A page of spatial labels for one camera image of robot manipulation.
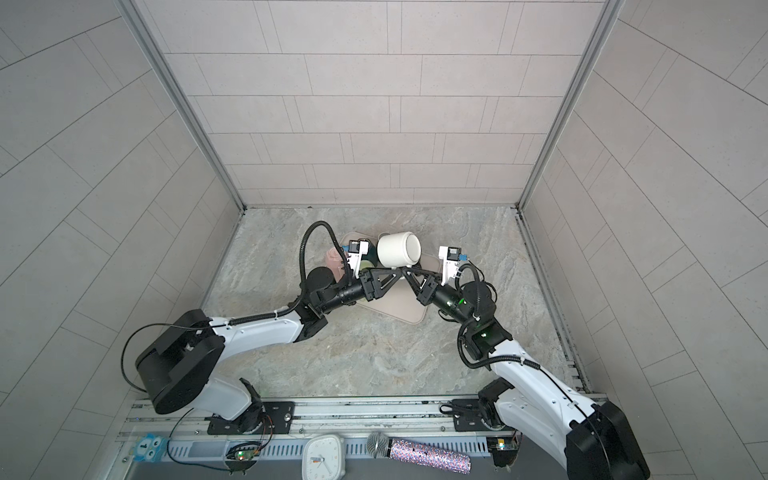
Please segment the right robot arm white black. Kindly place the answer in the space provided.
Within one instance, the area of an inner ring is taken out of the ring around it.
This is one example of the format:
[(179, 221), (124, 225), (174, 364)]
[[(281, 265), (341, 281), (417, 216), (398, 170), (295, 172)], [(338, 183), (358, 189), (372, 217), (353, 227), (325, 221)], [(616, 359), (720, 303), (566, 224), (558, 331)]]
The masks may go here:
[(444, 283), (440, 274), (405, 267), (416, 299), (459, 325), (457, 349), (470, 369), (497, 380), (486, 399), (487, 423), (521, 432), (554, 458), (570, 479), (647, 479), (650, 469), (624, 412), (596, 403), (534, 361), (496, 318), (496, 293), (473, 264), (472, 279)]

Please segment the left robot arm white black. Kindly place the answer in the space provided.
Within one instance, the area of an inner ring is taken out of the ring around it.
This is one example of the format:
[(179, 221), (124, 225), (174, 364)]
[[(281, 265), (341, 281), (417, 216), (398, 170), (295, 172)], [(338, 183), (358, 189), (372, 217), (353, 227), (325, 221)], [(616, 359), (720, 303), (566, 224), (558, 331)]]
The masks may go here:
[(382, 298), (402, 275), (417, 264), (422, 248), (411, 232), (381, 237), (377, 263), (359, 266), (362, 247), (333, 244), (343, 273), (328, 267), (306, 268), (306, 246), (325, 221), (313, 223), (300, 243), (300, 293), (283, 310), (239, 318), (208, 317), (200, 309), (183, 314), (135, 361), (135, 368), (156, 413), (167, 415), (184, 407), (206, 410), (226, 421), (257, 415), (261, 408), (253, 385), (215, 374), (217, 366), (236, 355), (266, 346), (291, 344), (316, 335), (327, 324), (327, 313), (359, 300)]

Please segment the white mug red inside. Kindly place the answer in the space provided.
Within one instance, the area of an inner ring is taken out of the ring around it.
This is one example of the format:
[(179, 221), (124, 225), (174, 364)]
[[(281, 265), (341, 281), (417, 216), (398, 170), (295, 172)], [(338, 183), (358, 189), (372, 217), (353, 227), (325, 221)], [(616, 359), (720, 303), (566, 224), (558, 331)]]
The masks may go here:
[(421, 243), (412, 232), (383, 235), (376, 249), (379, 263), (386, 268), (414, 266), (422, 255)]

